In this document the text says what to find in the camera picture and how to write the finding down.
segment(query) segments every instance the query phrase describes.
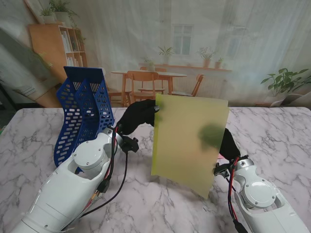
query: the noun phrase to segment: wooden table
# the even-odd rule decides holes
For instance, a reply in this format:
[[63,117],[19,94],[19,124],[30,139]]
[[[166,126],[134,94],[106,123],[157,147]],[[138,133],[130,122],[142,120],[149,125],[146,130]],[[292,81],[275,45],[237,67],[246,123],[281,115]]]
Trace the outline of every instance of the wooden table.
[[[149,72],[147,70],[137,70],[141,72]],[[122,92],[121,92],[121,103],[124,107],[124,97],[125,97],[125,87],[126,87],[126,79],[129,77],[127,76],[127,71],[112,71],[112,74],[121,74],[122,75]],[[169,73],[169,72],[157,72],[159,74],[159,80],[167,80],[169,85],[169,95],[172,94],[173,90],[173,77],[186,77],[186,74],[178,74],[178,73]]]

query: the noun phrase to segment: flower pot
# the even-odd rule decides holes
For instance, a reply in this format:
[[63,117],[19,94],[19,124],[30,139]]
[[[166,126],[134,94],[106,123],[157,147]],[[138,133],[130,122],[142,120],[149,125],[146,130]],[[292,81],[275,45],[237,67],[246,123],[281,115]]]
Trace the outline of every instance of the flower pot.
[[164,55],[163,56],[163,64],[168,65],[170,61],[170,56]]
[[222,62],[215,62],[215,69],[220,69]]
[[55,21],[53,16],[43,16],[43,18],[44,18],[44,23],[45,24],[56,23],[56,21]]
[[210,63],[210,59],[204,59],[204,61],[203,61],[203,67],[208,68],[209,63]]
[[55,12],[58,21],[64,22],[67,27],[71,26],[70,18],[67,12]]
[[283,100],[286,97],[285,93],[280,93],[277,96],[268,95],[264,100],[265,103],[274,103],[275,101]]
[[154,64],[148,65],[147,69],[148,69],[148,71],[152,71],[152,72],[155,72],[155,70],[156,70]]

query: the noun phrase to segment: black glove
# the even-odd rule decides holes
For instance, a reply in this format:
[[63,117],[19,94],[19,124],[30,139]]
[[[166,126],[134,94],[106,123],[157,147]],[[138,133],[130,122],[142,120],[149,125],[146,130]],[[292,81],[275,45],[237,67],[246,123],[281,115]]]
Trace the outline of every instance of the black glove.
[[143,123],[154,125],[155,113],[159,111],[155,100],[144,100],[132,103],[118,121],[118,132],[129,135]]
[[219,153],[229,161],[241,155],[238,147],[235,145],[231,132],[227,128],[225,129]]

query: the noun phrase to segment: dining table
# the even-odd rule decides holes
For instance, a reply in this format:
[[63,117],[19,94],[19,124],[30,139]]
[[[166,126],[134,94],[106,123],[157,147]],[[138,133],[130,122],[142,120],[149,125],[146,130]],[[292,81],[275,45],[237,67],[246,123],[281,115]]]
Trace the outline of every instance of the dining table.
[[[149,72],[147,70],[134,70],[134,71],[139,71],[139,72]],[[125,87],[126,87],[126,79],[129,77],[127,76],[128,71],[112,71],[112,74],[121,74],[122,75],[122,91],[121,91],[121,103],[122,106],[124,107],[124,98],[125,98]],[[179,74],[179,73],[170,73],[170,72],[158,72],[156,73],[159,74],[159,80],[167,80],[168,82],[168,94],[171,95],[173,91],[173,78],[174,77],[186,77],[186,74]]]
[[[112,110],[118,122],[125,108]],[[21,220],[21,213],[28,211],[41,185],[56,169],[54,147],[63,122],[61,108],[22,109],[0,135],[0,233],[9,233]],[[234,107],[226,127],[241,154],[254,161],[257,174],[280,189],[311,231],[311,111],[303,107]],[[151,125],[140,125],[129,137],[138,139],[139,150],[128,154],[121,192],[103,208],[81,218],[69,233],[236,232],[227,204],[226,179],[216,176],[204,199],[184,185],[151,175]],[[92,209],[116,194],[124,169],[125,154],[119,153],[110,186]],[[239,222],[251,233],[234,198],[232,202]]]

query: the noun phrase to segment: blue perforated holder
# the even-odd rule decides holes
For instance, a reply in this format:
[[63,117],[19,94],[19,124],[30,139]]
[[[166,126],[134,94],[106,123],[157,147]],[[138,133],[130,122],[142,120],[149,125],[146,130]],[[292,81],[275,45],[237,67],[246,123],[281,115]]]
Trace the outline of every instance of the blue perforated holder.
[[79,144],[94,139],[97,133],[114,124],[102,69],[64,69],[68,78],[56,94],[65,115],[54,150],[56,166],[68,159]]
[[97,133],[100,133],[108,125],[113,125],[115,122],[102,69],[92,68],[92,75],[87,79],[89,80],[99,111],[99,127]]
[[97,136],[99,114],[89,82],[85,79],[74,95],[82,114],[82,125],[76,147],[84,141],[93,140]]
[[64,109],[64,124],[59,133],[54,149],[54,162],[59,166],[69,158],[75,149],[76,139],[82,124],[82,116],[75,99],[73,83],[66,79],[56,96]]

